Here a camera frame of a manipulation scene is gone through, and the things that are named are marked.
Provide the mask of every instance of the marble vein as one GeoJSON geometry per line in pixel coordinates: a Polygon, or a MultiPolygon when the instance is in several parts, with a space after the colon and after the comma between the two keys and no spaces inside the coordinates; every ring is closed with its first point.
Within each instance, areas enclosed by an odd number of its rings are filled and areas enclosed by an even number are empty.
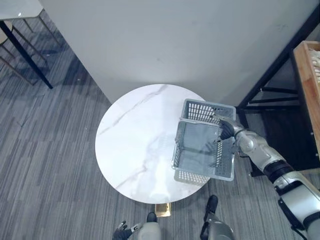
{"type": "Polygon", "coordinates": [[[131,109],[129,109],[128,111],[126,111],[124,114],[122,114],[118,119],[116,119],[113,124],[111,124],[111,126],[107,127],[106,129],[102,130],[98,135],[101,135],[103,133],[105,133],[106,131],[108,131],[109,129],[113,128],[114,126],[116,126],[121,119],[128,113],[130,113],[132,110],[134,110],[135,108],[137,108],[139,105],[146,103],[147,101],[149,101],[151,98],[161,94],[166,88],[168,87],[167,84],[163,84],[159,90],[154,91],[149,93],[148,95],[146,95],[141,101],[137,102],[131,109]]]}
{"type": "Polygon", "coordinates": [[[127,177],[125,180],[123,180],[121,183],[119,183],[118,186],[115,187],[115,189],[119,189],[122,185],[124,185],[129,180],[134,180],[139,174],[145,173],[148,169],[145,167],[145,165],[142,166],[142,169],[139,171],[133,173],[131,176],[127,177]]]}

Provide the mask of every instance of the round table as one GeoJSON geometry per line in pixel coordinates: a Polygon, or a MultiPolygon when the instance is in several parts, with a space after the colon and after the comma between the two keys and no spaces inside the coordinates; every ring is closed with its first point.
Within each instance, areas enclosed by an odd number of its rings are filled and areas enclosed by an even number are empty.
{"type": "Polygon", "coordinates": [[[104,114],[95,154],[104,178],[126,197],[147,204],[184,199],[202,186],[175,181],[171,160],[185,99],[183,87],[147,85],[119,98],[104,114]]]}

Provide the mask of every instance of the wooden crate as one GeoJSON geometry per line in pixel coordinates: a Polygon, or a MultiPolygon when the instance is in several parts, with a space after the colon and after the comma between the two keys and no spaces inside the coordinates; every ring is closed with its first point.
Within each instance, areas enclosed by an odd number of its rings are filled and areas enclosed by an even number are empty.
{"type": "Polygon", "coordinates": [[[314,70],[309,49],[320,51],[320,42],[303,41],[293,51],[304,98],[310,116],[318,153],[320,153],[320,84],[314,70]]]}

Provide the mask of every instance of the silver robot arm segment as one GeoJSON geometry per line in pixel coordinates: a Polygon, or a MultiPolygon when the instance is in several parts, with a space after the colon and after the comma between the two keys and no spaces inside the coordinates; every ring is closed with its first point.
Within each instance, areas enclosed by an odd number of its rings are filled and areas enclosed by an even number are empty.
{"type": "Polygon", "coordinates": [[[295,171],[267,141],[235,121],[218,117],[221,139],[235,137],[241,151],[273,183],[280,195],[283,213],[295,229],[306,230],[309,240],[320,240],[320,192],[300,172],[295,171]]]}

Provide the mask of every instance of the gold table leg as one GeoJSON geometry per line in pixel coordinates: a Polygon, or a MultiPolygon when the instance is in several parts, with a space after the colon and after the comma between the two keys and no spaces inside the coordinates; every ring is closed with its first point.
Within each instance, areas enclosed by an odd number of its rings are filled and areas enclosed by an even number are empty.
{"type": "Polygon", "coordinates": [[[155,215],[160,217],[170,217],[171,216],[171,202],[164,204],[156,204],[154,208],[155,215]]]}

